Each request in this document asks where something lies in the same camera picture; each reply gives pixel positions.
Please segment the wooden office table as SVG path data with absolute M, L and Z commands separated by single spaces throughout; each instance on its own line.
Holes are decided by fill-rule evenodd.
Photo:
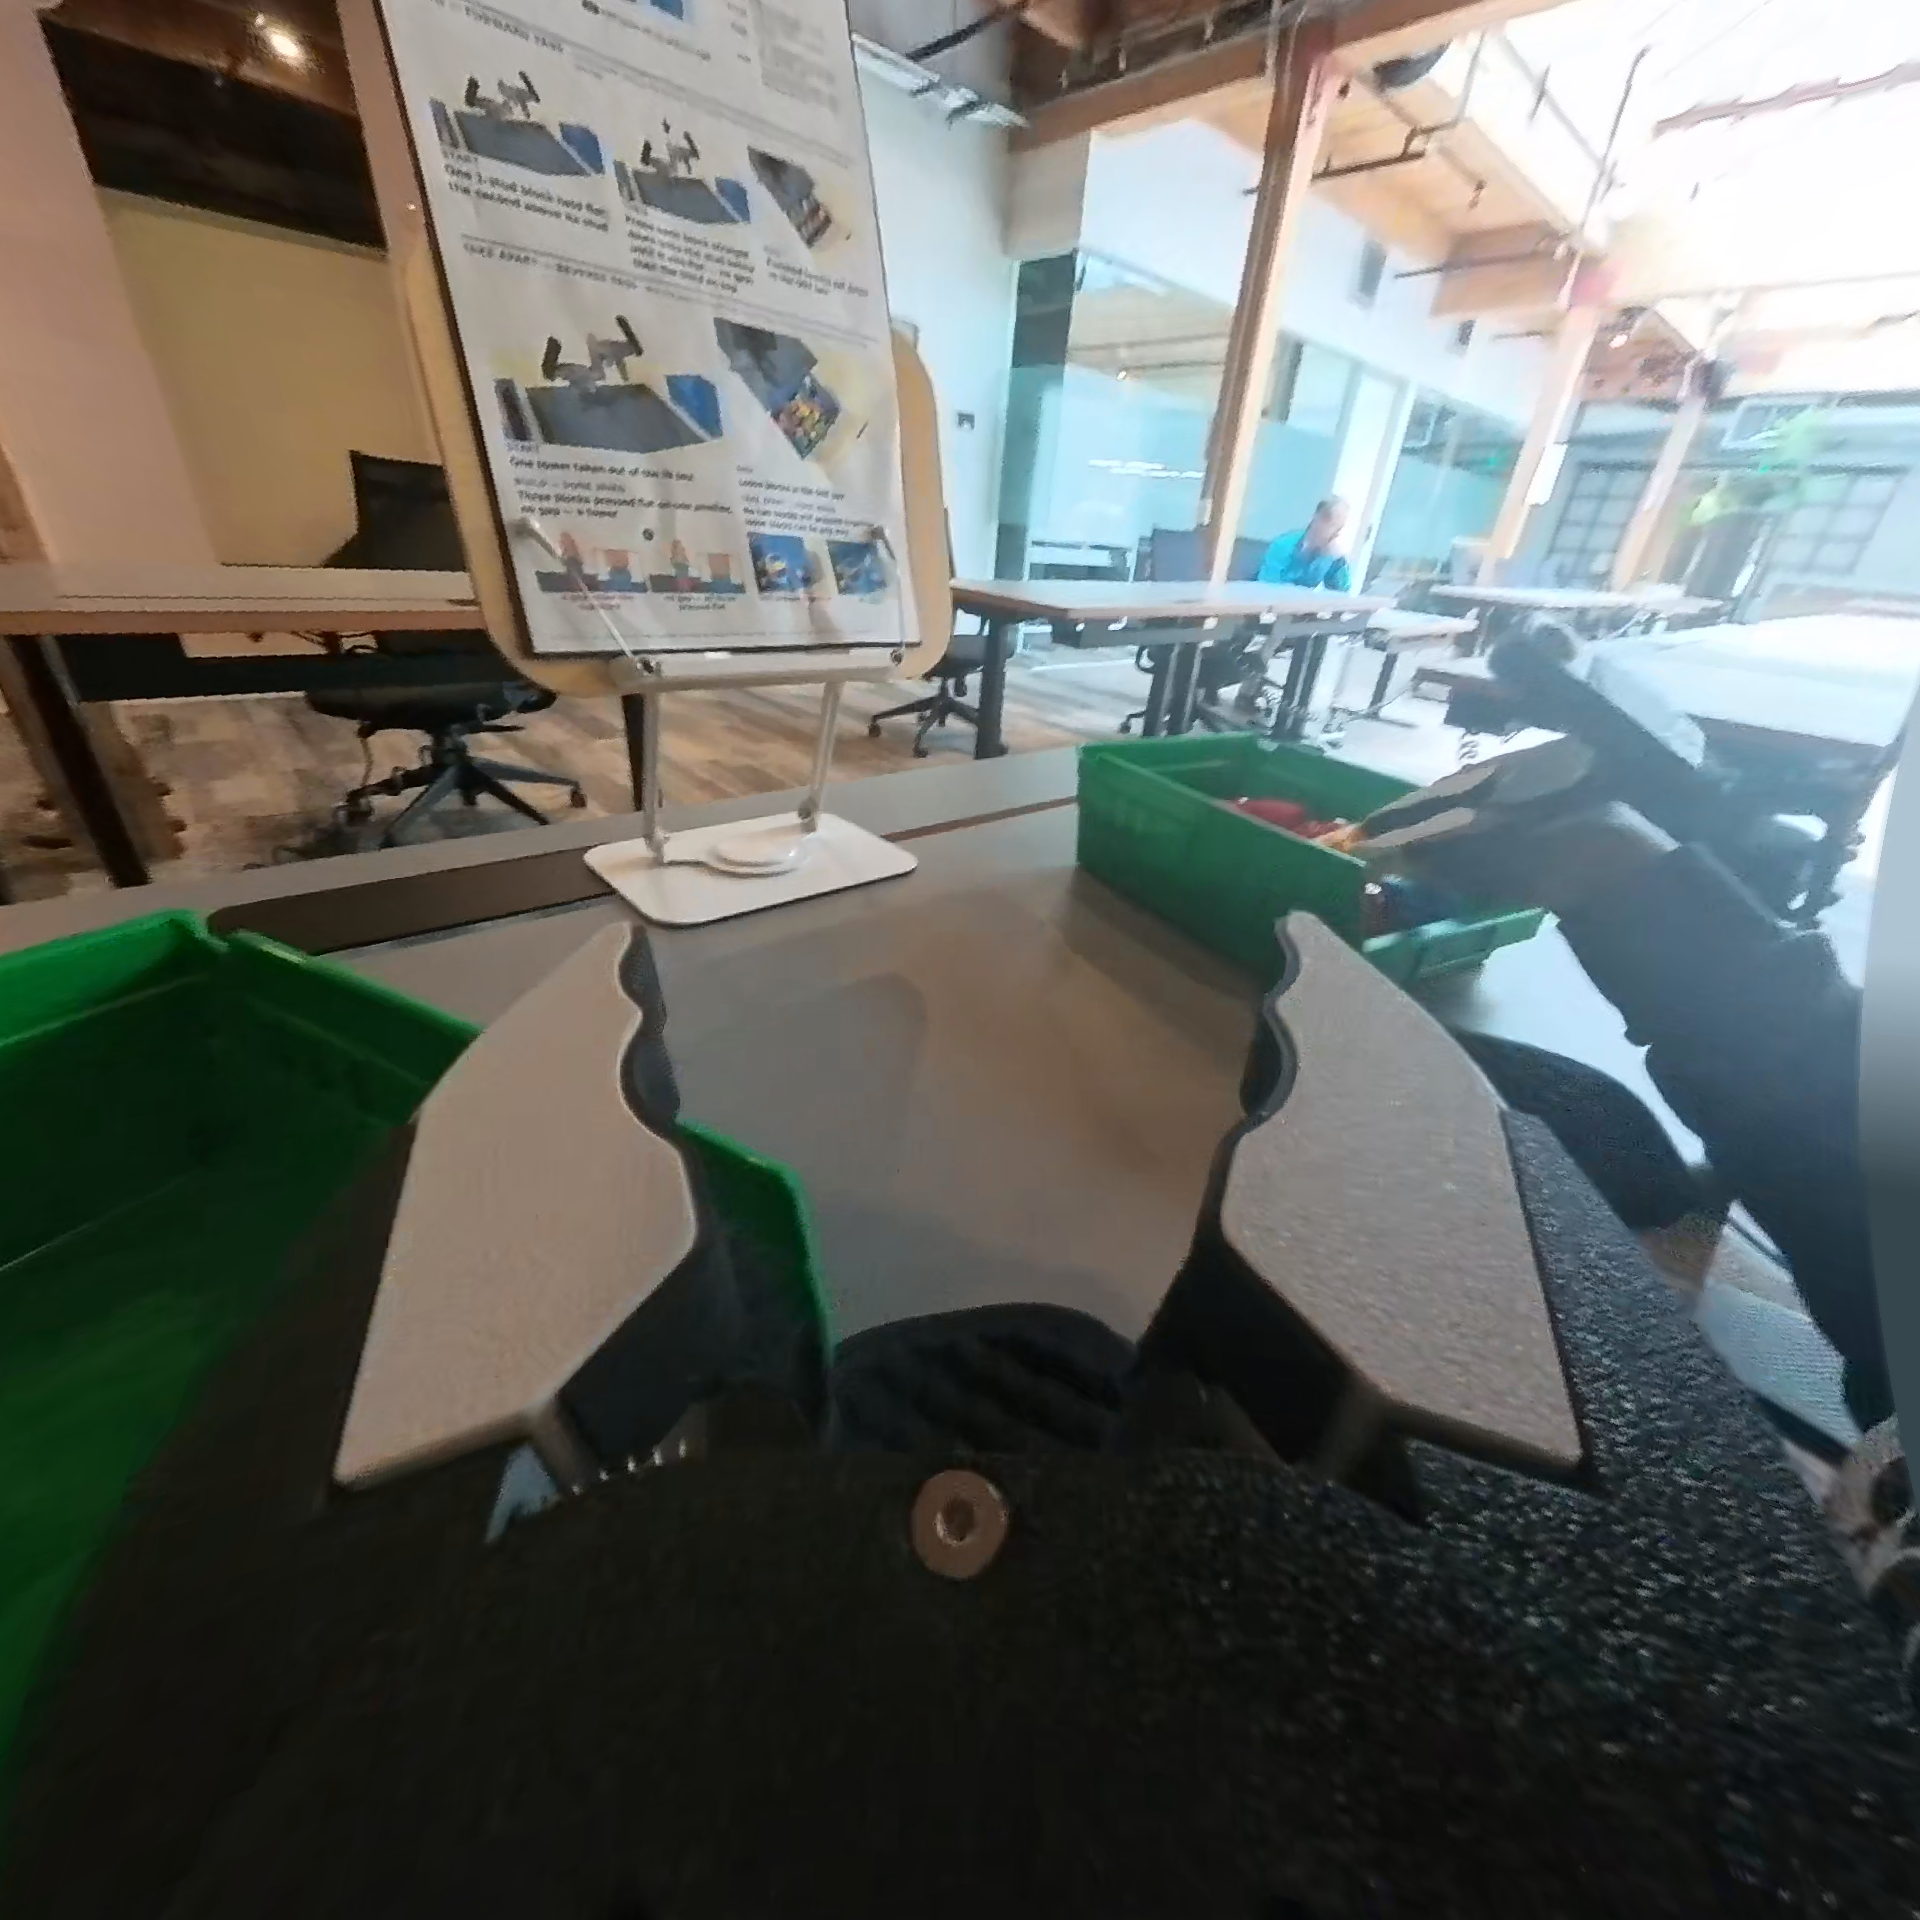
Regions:
M 52 797 L 112 886 L 151 880 L 112 767 L 52 644 L 71 635 L 481 633 L 471 580 L 445 568 L 221 567 L 173 563 L 1 565 L 5 705 Z
M 1297 662 L 1287 671 L 1282 734 L 1301 736 L 1309 679 L 1334 635 L 1365 633 L 1393 603 L 1380 595 L 1319 591 L 1282 583 L 1110 583 L 1110 580 L 969 580 L 950 579 L 950 609 L 976 616 L 982 664 L 976 685 L 978 760 L 1005 755 L 1004 695 L 1013 635 L 1045 625 L 1057 643 L 1078 646 L 1117 633 L 1156 653 L 1145 709 L 1145 734 L 1183 734 L 1193 724 L 1194 671 L 1190 651 L 1248 625 L 1274 639 L 1296 639 Z

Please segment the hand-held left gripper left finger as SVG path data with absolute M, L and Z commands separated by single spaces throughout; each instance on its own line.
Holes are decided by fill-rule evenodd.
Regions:
M 330 1473 L 368 1491 L 493 1444 L 581 1485 L 565 1388 L 700 1240 L 669 1120 L 622 1070 L 655 1039 L 641 928 L 597 929 L 463 1048 L 415 1116 Z

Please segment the black office chair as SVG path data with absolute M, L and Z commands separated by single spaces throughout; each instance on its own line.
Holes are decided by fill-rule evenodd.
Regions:
M 349 453 L 351 535 L 326 557 L 330 568 L 463 572 L 463 542 L 440 467 L 365 451 Z M 398 848 L 431 813 L 493 800 L 530 825 L 546 813 L 522 788 L 550 788 L 583 808 L 574 775 L 479 755 L 481 736 L 512 736 L 554 704 L 549 687 L 510 667 L 485 630 L 375 630 L 370 655 L 408 664 L 408 679 L 346 670 L 342 684 L 305 695 L 313 713 L 346 721 L 362 750 L 362 780 L 341 804 L 342 828 L 370 828 L 375 804 L 400 808 L 376 845 Z
M 929 740 L 960 724 L 973 737 L 973 757 L 1001 755 L 1007 661 L 1010 646 L 1001 629 L 950 635 L 937 662 L 921 675 L 925 689 L 874 711 L 865 721 L 865 737 L 878 742 L 892 724 L 911 721 L 908 752 L 922 760 L 929 757 Z

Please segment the green plastic bin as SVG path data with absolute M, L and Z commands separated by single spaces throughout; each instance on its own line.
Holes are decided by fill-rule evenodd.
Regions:
M 1249 734 L 1114 737 L 1077 755 L 1077 864 L 1127 902 L 1194 939 L 1263 984 L 1279 975 L 1279 926 L 1322 921 L 1402 990 L 1477 971 L 1493 952 L 1530 942 L 1535 908 L 1466 902 L 1466 916 L 1361 932 L 1353 854 L 1284 836 L 1228 801 L 1282 797 L 1350 822 L 1412 788 L 1320 752 Z
M 622 1070 L 669 1120 L 700 1240 L 565 1388 L 598 1473 L 493 1444 L 346 1491 L 333 1473 L 421 1107 L 485 1028 L 256 934 L 162 913 L 5 957 L 5 1744 L 56 1683 L 113 1557 L 135 1622 L 281 1528 L 404 1542 L 501 1528 L 689 1452 L 704 1414 L 825 1424 L 831 1336 L 799 1183 L 687 1120 L 655 1039 Z

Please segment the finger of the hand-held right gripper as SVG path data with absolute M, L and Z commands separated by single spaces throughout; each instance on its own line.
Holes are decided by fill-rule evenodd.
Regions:
M 1374 807 L 1353 829 L 1353 854 L 1380 872 L 1486 869 L 1524 835 L 1568 816 L 1597 769 L 1577 740 L 1474 758 Z

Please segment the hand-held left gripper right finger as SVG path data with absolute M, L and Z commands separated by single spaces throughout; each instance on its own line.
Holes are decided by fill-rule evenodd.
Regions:
M 1253 1296 L 1237 1403 L 1316 1472 L 1438 1444 L 1578 1472 L 1586 1444 L 1506 1107 L 1466 1052 L 1322 921 L 1287 913 L 1215 1233 Z

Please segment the person's right forearm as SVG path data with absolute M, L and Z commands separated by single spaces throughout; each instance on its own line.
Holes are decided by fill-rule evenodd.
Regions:
M 1663 1101 L 1785 1259 L 1866 1431 L 1894 1413 L 1866 1236 L 1860 990 L 1817 934 L 1693 899 L 1617 1009 Z

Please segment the pile of mega blocks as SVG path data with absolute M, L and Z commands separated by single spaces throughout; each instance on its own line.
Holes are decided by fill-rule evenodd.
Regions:
M 1313 813 L 1306 804 L 1282 797 L 1237 797 L 1228 801 L 1237 813 L 1253 819 L 1284 836 L 1316 845 L 1325 852 L 1354 857 L 1365 831 L 1341 816 Z M 1366 937 L 1386 929 L 1421 928 L 1438 921 L 1461 921 L 1466 902 L 1393 872 L 1375 872 L 1359 881 L 1359 923 Z

